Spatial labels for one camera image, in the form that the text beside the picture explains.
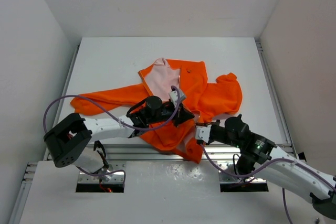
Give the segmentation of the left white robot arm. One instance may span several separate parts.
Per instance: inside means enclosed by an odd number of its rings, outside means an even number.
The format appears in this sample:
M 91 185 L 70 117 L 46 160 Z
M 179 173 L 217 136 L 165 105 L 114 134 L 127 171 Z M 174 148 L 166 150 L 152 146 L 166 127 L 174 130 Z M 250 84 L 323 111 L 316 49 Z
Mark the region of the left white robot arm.
M 134 138 L 159 130 L 169 123 L 174 127 L 188 122 L 194 115 L 183 104 L 178 93 L 171 92 L 168 101 L 149 96 L 132 106 L 126 115 L 110 114 L 105 119 L 84 118 L 71 113 L 44 135 L 44 143 L 57 168 L 70 165 L 90 176 L 107 176 L 104 151 L 91 150 L 87 146 L 109 138 Z

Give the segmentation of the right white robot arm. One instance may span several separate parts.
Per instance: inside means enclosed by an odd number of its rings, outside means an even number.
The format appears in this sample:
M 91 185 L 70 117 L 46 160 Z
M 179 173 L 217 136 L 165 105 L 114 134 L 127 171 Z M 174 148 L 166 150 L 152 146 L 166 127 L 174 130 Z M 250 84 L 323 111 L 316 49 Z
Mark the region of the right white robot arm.
M 201 148 L 219 142 L 239 149 L 235 165 L 223 169 L 211 162 L 227 177 L 266 180 L 301 197 L 319 214 L 335 219 L 335 176 L 312 168 L 252 132 L 240 115 L 227 118 L 223 126 L 219 121 L 197 123 L 195 139 Z

